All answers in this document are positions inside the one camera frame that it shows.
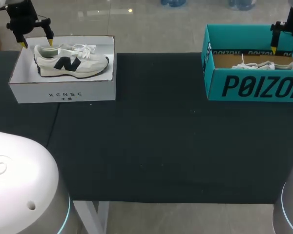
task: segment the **table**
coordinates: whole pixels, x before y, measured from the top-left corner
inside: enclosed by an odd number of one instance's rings
[[[200,53],[118,54],[116,101],[60,105],[16,104],[16,57],[0,131],[47,146],[73,200],[275,203],[293,167],[293,103],[208,101]]]

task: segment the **new balance logo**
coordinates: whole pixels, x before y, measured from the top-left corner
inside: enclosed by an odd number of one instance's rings
[[[57,63],[55,64],[54,68],[56,69],[62,69],[62,67],[65,68],[65,70],[67,71],[72,71],[75,72],[76,69],[78,68],[78,66],[80,65],[80,60],[78,58],[75,58],[75,60],[73,61],[73,63],[70,63],[70,57],[62,57],[59,59],[59,61],[57,61]]]

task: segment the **sneaker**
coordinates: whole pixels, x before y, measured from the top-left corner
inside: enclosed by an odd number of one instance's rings
[[[279,65],[270,61],[266,61],[260,64],[257,63],[241,63],[233,66],[232,69],[249,69],[249,70],[293,70],[293,62],[288,65]]]
[[[55,48],[35,46],[34,60],[42,77],[73,76],[78,79],[101,74],[108,66],[108,57],[95,53],[96,46],[66,44]]]

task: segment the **shoelace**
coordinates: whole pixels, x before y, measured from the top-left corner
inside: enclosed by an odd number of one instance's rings
[[[84,45],[84,44],[75,44],[72,46],[74,49],[72,50],[66,50],[66,49],[60,49],[70,52],[72,55],[75,55],[77,57],[80,57],[82,59],[89,59],[91,54],[94,54],[96,45]]]

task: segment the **tiled floor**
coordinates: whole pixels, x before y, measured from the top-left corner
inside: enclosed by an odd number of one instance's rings
[[[254,9],[228,8],[227,0],[187,0],[179,8],[160,0],[32,0],[38,14],[51,18],[55,35],[114,35],[118,52],[199,52],[207,23],[275,23],[285,21],[286,0],[257,0]],[[0,11],[3,49],[20,49],[5,28]],[[35,29],[30,36],[44,36]]]
[[[111,202],[107,234],[274,234],[273,205]]]

